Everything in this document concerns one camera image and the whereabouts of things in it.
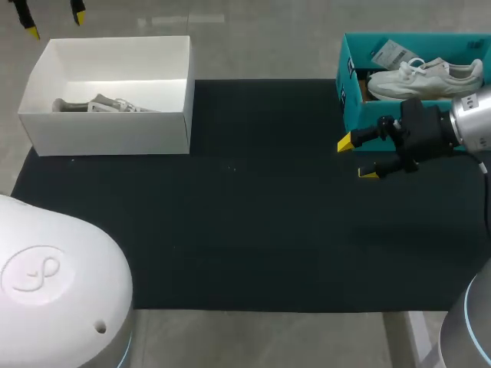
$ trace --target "teal shoe box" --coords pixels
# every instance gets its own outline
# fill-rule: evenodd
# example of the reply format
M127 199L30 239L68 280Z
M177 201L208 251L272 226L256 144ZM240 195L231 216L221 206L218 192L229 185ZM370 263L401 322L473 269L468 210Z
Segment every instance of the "teal shoe box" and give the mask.
M384 70L372 61L374 53L387 40L412 51L425 61L442 58L451 64L471 64L481 59L484 64L484 83L491 83L491 34L435 34L435 33L350 33L341 44L336 88L346 131L377 124L385 115L400 117L400 102L369 100L364 90L367 72ZM450 109L451 100L428 100L425 106L438 105L442 111ZM391 151L389 140L373 140L359 150Z

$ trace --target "white box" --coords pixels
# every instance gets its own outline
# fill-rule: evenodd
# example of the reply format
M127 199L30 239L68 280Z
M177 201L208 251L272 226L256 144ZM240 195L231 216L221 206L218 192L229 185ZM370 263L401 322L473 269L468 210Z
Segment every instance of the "white box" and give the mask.
M97 94L158 112L52 112ZM194 74L189 36L50 40L19 118L40 156L189 153Z

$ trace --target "black mat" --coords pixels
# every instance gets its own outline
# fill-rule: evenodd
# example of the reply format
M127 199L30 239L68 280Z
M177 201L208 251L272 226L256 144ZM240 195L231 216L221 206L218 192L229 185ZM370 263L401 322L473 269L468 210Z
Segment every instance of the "black mat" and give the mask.
M334 81L197 81L192 133L190 156L31 151L13 196L112 236L136 308L446 310L489 257L475 165L359 179L384 155L334 153Z

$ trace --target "cardboard box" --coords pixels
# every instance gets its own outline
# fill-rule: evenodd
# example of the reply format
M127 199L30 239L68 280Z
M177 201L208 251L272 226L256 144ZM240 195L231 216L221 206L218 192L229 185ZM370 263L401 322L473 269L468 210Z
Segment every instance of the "cardboard box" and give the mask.
M386 40L397 42L425 61L439 57L451 64L471 64L475 59L481 59L484 83L491 83L491 34L345 34L336 88L347 132L375 125L377 119L384 115L400 117L398 101L371 100L365 88L367 73L383 70L372 61L372 57ZM442 111L448 111L451 100L428 100L423 105L438 105ZM390 140L373 140L359 150L387 151L394 150L394 145Z
M156 112L53 112L57 98L103 94ZM189 153L194 75L189 36L50 40L18 110L40 156Z

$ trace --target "cable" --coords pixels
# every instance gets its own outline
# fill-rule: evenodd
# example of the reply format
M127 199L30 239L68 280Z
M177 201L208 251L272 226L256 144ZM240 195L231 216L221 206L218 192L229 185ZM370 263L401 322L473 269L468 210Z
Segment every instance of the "cable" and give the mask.
M481 161L477 156L469 153L467 151L454 151L454 156L467 156L471 158L483 173L484 178L484 227L486 228L486 235L491 239L491 231L489 230L489 173L484 162Z

